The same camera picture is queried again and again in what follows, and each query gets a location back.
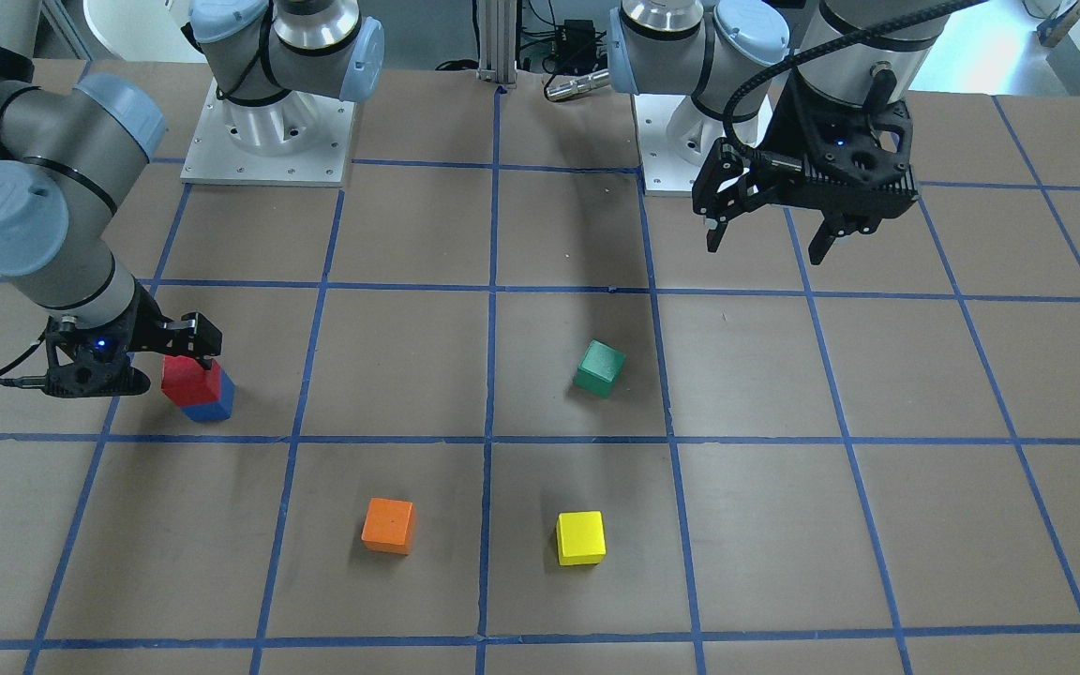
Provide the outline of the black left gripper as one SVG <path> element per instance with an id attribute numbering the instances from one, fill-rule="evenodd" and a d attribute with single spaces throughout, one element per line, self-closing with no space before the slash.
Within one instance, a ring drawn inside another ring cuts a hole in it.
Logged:
<path id="1" fill-rule="evenodd" d="M 804 157 L 827 178 L 841 184 L 894 184 L 912 167 L 912 114 L 896 97 L 897 76 L 892 66 L 874 66 L 869 80 L 858 86 L 858 102 L 834 102 L 794 71 L 784 102 L 789 106 L 789 149 L 784 157 Z M 717 252 L 728 224 L 742 214 L 772 203 L 785 170 L 771 161 L 753 159 L 750 146 L 720 137 L 699 170 L 691 198 L 693 210 L 707 226 L 706 248 Z M 837 239 L 878 230 L 882 217 L 823 210 L 823 219 L 809 243 L 809 262 L 822 265 Z"/>

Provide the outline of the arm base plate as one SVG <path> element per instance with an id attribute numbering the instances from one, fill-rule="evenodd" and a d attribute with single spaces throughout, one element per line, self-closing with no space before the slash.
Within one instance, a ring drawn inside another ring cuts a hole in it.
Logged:
<path id="1" fill-rule="evenodd" d="M 342 188 L 357 104 L 292 91 L 264 107 L 218 98 L 210 84 L 180 178 L 215 187 Z"/>
<path id="2" fill-rule="evenodd" d="M 723 124 L 700 112 L 689 96 L 634 95 L 633 108 L 644 191 L 690 195 L 708 149 L 723 137 Z"/>

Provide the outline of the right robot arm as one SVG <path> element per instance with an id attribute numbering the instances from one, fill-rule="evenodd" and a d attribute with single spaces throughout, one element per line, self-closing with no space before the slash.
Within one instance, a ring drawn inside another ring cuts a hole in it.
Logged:
<path id="1" fill-rule="evenodd" d="M 153 162 L 166 118 L 111 73 L 68 93 L 35 82 L 41 5 L 0 1 L 0 276 L 46 312 L 38 343 L 129 370 L 158 352 L 210 367 L 221 333 L 199 313 L 168 319 L 103 232 Z M 384 27 L 355 1 L 191 1 L 180 33 L 205 56 L 228 111 L 303 95 L 365 102 L 384 64 Z"/>

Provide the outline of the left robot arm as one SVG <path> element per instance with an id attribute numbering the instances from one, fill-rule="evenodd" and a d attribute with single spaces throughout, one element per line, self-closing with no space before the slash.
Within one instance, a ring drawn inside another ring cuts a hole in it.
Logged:
<path id="1" fill-rule="evenodd" d="M 906 91 L 947 14 L 933 1 L 622 1 L 606 63 L 634 96 L 649 180 L 690 197 L 708 251 L 764 205 L 814 210 L 818 265 L 916 204 Z"/>

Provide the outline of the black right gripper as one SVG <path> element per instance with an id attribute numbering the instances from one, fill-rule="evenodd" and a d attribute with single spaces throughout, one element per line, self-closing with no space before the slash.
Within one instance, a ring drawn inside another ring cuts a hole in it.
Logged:
<path id="1" fill-rule="evenodd" d="M 201 312 L 189 312 L 168 321 L 153 294 L 139 281 L 133 282 L 131 303 L 124 313 L 126 330 L 120 338 L 120 353 L 156 352 L 168 357 L 191 357 L 199 367 L 210 368 L 222 355 L 222 330 Z"/>

